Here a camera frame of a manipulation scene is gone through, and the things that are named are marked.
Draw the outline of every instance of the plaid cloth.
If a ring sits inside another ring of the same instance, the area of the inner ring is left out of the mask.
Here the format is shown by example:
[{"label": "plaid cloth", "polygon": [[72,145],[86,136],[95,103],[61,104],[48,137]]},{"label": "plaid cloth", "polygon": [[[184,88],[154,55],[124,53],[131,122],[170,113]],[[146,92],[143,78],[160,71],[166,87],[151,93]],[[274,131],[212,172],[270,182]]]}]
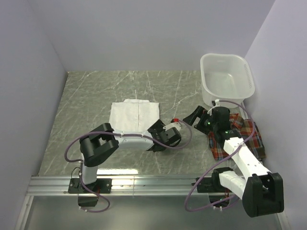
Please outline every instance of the plaid cloth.
[{"label": "plaid cloth", "polygon": [[[253,124],[251,120],[244,120],[239,114],[231,114],[229,120],[232,122],[231,128],[236,129],[242,136],[246,139],[253,131]],[[216,161],[220,161],[228,156],[228,154],[220,147],[219,144],[215,142],[213,132],[208,134],[209,137],[209,147]],[[253,137],[246,143],[249,150],[258,159],[265,158],[264,145],[258,127],[256,126],[256,131]]]}]

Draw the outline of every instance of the gray wall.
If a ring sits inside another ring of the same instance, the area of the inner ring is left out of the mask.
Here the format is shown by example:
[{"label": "gray wall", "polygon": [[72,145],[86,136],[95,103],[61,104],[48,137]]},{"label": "gray wall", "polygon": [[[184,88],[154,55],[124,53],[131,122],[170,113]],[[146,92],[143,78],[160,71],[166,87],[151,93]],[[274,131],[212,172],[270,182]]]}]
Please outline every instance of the gray wall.
[{"label": "gray wall", "polygon": [[67,70],[194,70],[245,56],[274,0],[29,0]]},{"label": "gray wall", "polygon": [[26,0],[0,6],[0,229],[13,229],[38,172],[66,72]]},{"label": "gray wall", "polygon": [[265,164],[284,179],[294,230],[307,219],[307,1],[276,0],[246,55],[256,92],[247,108],[259,126]]}]

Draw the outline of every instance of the purple cable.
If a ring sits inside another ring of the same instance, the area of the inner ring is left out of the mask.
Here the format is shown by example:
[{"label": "purple cable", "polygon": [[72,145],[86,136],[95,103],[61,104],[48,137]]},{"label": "purple cable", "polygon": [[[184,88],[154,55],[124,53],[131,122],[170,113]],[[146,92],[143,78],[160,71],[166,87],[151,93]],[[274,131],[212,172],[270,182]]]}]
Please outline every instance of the purple cable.
[{"label": "purple cable", "polygon": [[[89,132],[89,133],[86,133],[86,134],[83,134],[82,136],[79,136],[77,137],[75,140],[73,140],[68,146],[67,148],[65,149],[65,153],[64,153],[64,158],[67,162],[70,162],[70,163],[73,163],[73,162],[80,162],[81,163],[81,166],[80,166],[80,172],[81,172],[81,175],[82,175],[82,166],[83,166],[83,159],[75,159],[75,160],[70,160],[68,159],[67,157],[67,154],[68,154],[68,151],[69,149],[72,147],[72,145],[77,142],[78,140],[82,139],[82,138],[86,138],[88,137],[89,135],[99,135],[99,134],[105,134],[105,135],[111,135],[111,136],[116,136],[116,137],[140,137],[140,138],[146,138],[146,139],[149,139],[149,140],[152,140],[153,142],[165,147],[165,148],[168,148],[168,149],[172,149],[172,150],[180,150],[180,149],[183,149],[184,147],[186,147],[192,140],[192,128],[184,121],[182,120],[179,120],[179,122],[183,123],[189,130],[190,132],[190,137],[188,139],[188,141],[182,145],[182,146],[179,146],[179,147],[171,147],[171,146],[168,146],[168,145],[165,145],[163,144],[162,142],[158,141],[158,140],[155,140],[153,139],[152,137],[149,137],[149,136],[146,136],[146,135],[142,135],[142,134],[133,134],[133,133],[127,133],[127,134],[119,134],[119,133],[110,133],[110,132],[104,132],[104,131],[96,131],[96,132]],[[104,199],[105,201],[107,201],[108,205],[106,208],[104,209],[101,209],[101,210],[87,210],[85,208],[82,208],[82,210],[86,210],[87,212],[91,212],[91,213],[99,213],[99,212],[104,212],[106,211],[109,207],[110,207],[110,201],[104,197],[103,195],[100,195],[99,193],[96,193],[94,191],[92,191],[91,189],[89,189],[88,187],[86,187],[86,185],[84,184],[83,180],[82,180],[82,176],[79,175],[79,178],[80,178],[80,183],[82,184],[82,186],[90,193],[92,194],[95,194],[96,196]]]},{"label": "purple cable", "polygon": [[[253,131],[251,132],[251,134],[248,136],[248,138],[246,138],[244,140],[244,143],[246,143],[249,139],[251,139],[255,133],[255,130],[256,130],[256,127],[255,127],[255,124],[254,124],[254,120],[253,118],[251,117],[251,115],[248,113],[248,111],[240,104],[238,103],[235,103],[235,102],[232,102],[232,101],[228,101],[228,100],[220,100],[220,102],[228,102],[228,103],[232,103],[232,104],[236,104],[237,106],[241,107],[248,115],[248,117],[250,118],[252,124],[253,124]],[[192,187],[191,191],[189,192],[189,194],[187,195],[185,201],[184,201],[184,208],[186,211],[188,212],[196,212],[196,211],[200,211],[200,210],[203,210],[205,208],[208,208],[208,207],[211,207],[212,205],[215,205],[215,204],[218,204],[218,203],[221,203],[221,202],[224,202],[226,200],[229,200],[231,198],[233,198],[234,196],[230,196],[228,198],[225,198],[223,200],[219,200],[219,201],[216,201],[212,204],[208,204],[208,205],[205,205],[203,207],[198,207],[198,208],[195,208],[195,209],[189,209],[188,208],[188,201],[189,201],[189,198],[191,197],[192,193],[194,192],[195,188],[198,186],[198,184],[202,181],[202,179],[212,170],[214,169],[216,166],[218,166],[219,164],[221,164],[222,162],[232,158],[236,153],[239,152],[239,150],[241,149],[242,145],[240,145],[232,154],[230,154],[228,157],[222,159],[221,161],[217,162],[215,165],[213,165],[212,167],[210,167],[210,169],[208,169],[199,179],[198,181],[194,184],[194,186]]]}]

